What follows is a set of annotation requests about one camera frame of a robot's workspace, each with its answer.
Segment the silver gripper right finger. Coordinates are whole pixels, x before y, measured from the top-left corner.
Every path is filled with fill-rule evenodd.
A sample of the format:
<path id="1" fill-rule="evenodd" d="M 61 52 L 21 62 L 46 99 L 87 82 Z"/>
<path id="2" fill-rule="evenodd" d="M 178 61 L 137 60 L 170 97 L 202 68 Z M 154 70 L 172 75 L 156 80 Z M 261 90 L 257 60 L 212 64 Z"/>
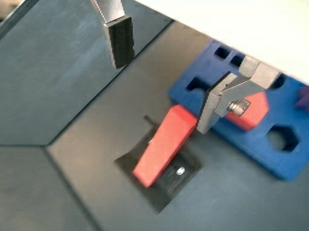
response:
<path id="1" fill-rule="evenodd" d="M 253 57 L 245 56 L 240 74 L 228 72 L 208 90 L 197 125 L 198 132 L 206 134 L 228 112 L 241 116 L 251 105 L 245 98 L 269 89 L 279 75 L 277 69 Z"/>

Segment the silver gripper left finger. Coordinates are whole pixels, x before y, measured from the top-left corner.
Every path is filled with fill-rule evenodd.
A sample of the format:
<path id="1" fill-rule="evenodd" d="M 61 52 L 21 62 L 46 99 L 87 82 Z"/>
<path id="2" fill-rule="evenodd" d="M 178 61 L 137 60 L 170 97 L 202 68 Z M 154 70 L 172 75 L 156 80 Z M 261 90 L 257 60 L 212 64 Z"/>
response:
<path id="1" fill-rule="evenodd" d="M 125 13 L 121 0 L 91 0 L 106 33 L 112 60 L 121 69 L 134 59 L 133 20 Z"/>

